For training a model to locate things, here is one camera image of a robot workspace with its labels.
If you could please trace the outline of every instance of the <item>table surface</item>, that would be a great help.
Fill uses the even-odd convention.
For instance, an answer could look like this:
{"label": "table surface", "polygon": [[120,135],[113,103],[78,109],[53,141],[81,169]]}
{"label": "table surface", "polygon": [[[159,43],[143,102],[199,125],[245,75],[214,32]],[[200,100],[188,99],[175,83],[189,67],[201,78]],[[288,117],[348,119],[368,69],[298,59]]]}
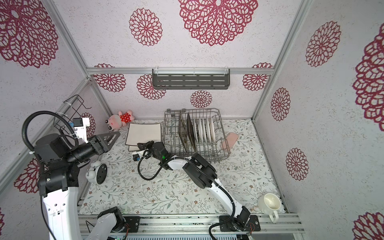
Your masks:
{"label": "table surface", "polygon": [[[162,123],[160,120],[138,120],[132,123]],[[229,158],[211,162],[225,188],[251,213],[262,213],[257,200],[271,192],[279,196],[270,169],[263,155],[251,120],[223,120],[226,136],[239,138]],[[117,206],[123,214],[221,214],[226,213],[210,192],[194,184],[182,170],[162,169],[155,179],[146,181],[137,172],[137,162],[125,145],[128,128],[120,130],[120,138],[102,157],[108,174],[101,185],[91,184],[79,214],[99,214]],[[141,172],[151,177],[158,170],[158,160],[141,163]],[[285,212],[284,206],[279,212]]]}

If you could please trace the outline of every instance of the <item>dish rack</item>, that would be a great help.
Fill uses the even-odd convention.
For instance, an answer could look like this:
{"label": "dish rack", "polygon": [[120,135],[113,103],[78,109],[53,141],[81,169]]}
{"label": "dish rack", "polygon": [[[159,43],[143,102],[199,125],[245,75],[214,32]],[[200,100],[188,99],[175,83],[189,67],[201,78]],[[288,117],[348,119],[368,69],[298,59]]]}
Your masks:
{"label": "dish rack", "polygon": [[[184,119],[185,124],[187,124],[186,120],[188,114],[193,121],[194,119],[212,119],[214,122],[216,141],[199,143],[197,139],[195,139],[195,151],[192,144],[190,143],[190,139],[187,137],[187,144],[185,149],[179,137],[180,113],[182,114],[182,118]],[[230,154],[228,142],[224,133],[223,122],[220,116],[220,111],[216,108],[182,110],[167,109],[164,112],[164,128],[162,139],[165,147],[169,150],[169,152],[182,157],[191,156],[197,152],[210,162],[221,161],[228,158]]]}

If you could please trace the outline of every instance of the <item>red circular flower print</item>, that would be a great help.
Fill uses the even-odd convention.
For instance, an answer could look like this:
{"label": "red circular flower print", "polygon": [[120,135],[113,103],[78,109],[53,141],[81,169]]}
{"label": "red circular flower print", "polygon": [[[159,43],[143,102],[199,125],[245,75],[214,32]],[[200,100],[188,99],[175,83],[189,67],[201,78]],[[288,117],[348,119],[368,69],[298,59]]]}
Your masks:
{"label": "red circular flower print", "polygon": [[355,70],[355,102],[364,109],[364,117],[378,123],[384,131],[384,24],[375,39],[364,48],[362,61]]}
{"label": "red circular flower print", "polygon": [[319,27],[311,37],[305,54],[308,64],[317,67],[333,56],[340,42],[340,26],[330,21]]}
{"label": "red circular flower print", "polygon": [[384,239],[384,216],[376,212],[359,215],[354,221],[353,235],[355,240],[382,240]]}
{"label": "red circular flower print", "polygon": [[0,208],[0,236],[1,236],[1,230],[3,230],[4,226],[4,214],[1,213],[1,208]]}
{"label": "red circular flower print", "polygon": [[15,180],[13,185],[21,192],[37,193],[39,180],[39,163],[36,158],[32,159],[24,172]]}
{"label": "red circular flower print", "polygon": [[58,35],[38,0],[0,1],[0,52],[23,67],[49,65],[55,58]]}
{"label": "red circular flower print", "polygon": [[[272,68],[270,63],[259,63],[253,66],[253,68]],[[243,76],[243,85],[246,89],[251,91],[257,91],[264,88],[269,76],[267,74],[246,74]]]}
{"label": "red circular flower print", "polygon": [[[114,68],[109,64],[98,64],[96,68]],[[125,88],[125,78],[123,74],[95,74],[93,75],[97,84],[110,92],[120,92]]]}
{"label": "red circular flower print", "polygon": [[137,80],[137,89],[141,95],[152,100],[162,98],[167,92],[166,90],[156,90],[153,88],[151,74],[140,76]]}
{"label": "red circular flower print", "polygon": [[163,35],[161,23],[156,15],[148,9],[136,9],[129,20],[133,37],[144,46],[153,46]]}
{"label": "red circular flower print", "polygon": [[191,37],[210,46],[232,41],[252,21],[257,0],[179,0]]}
{"label": "red circular flower print", "polygon": [[279,88],[273,94],[271,101],[271,113],[276,121],[283,120],[291,107],[291,100],[287,89]]}
{"label": "red circular flower print", "polygon": [[198,90],[191,95],[191,103],[196,108],[205,108],[212,102],[212,95],[204,90]]}
{"label": "red circular flower print", "polygon": [[93,134],[95,133],[95,130],[96,130],[96,123],[95,123],[95,119],[93,118],[93,116],[90,113],[83,113],[82,115],[80,115],[80,117],[81,118],[89,118],[90,126],[87,127],[87,138],[93,136]]}
{"label": "red circular flower print", "polygon": [[303,180],[308,174],[308,161],[304,153],[297,148],[292,148],[285,160],[289,174],[296,180]]}

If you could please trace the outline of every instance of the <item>plate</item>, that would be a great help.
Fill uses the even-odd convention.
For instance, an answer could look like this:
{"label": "plate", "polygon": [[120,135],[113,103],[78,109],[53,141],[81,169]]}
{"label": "plate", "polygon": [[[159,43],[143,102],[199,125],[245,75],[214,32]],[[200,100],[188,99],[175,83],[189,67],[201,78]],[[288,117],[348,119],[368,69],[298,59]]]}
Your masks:
{"label": "plate", "polygon": [[208,139],[208,142],[211,142],[211,131],[210,131],[210,127],[209,127],[209,119],[206,119],[207,121],[207,139]]}
{"label": "plate", "polygon": [[215,127],[214,127],[214,121],[213,121],[213,119],[211,119],[211,121],[209,122],[209,125],[210,125],[210,127],[211,127],[211,137],[212,137],[212,141],[216,142]]}
{"label": "plate", "polygon": [[201,126],[201,120],[197,120],[198,124],[199,124],[199,142],[200,143],[203,143],[203,128]]}
{"label": "plate", "polygon": [[192,123],[193,123],[193,133],[195,135],[196,142],[199,143],[199,139],[197,138],[197,131],[196,131],[196,120],[193,119]]}
{"label": "plate", "polygon": [[203,123],[202,127],[203,127],[204,142],[207,142],[207,133],[205,132],[205,121],[204,121],[204,119],[202,119],[201,122]]}

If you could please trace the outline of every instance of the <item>plush toy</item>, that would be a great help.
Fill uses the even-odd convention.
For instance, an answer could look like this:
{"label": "plush toy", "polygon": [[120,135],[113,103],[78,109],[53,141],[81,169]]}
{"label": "plush toy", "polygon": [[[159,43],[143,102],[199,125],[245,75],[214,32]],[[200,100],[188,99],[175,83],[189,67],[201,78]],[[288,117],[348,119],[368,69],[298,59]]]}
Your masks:
{"label": "plush toy", "polygon": [[119,111],[119,115],[113,114],[108,120],[105,121],[109,125],[109,130],[114,130],[121,128],[122,126],[127,126],[127,123],[135,120],[135,117],[132,116],[132,111],[128,110],[126,113]]}

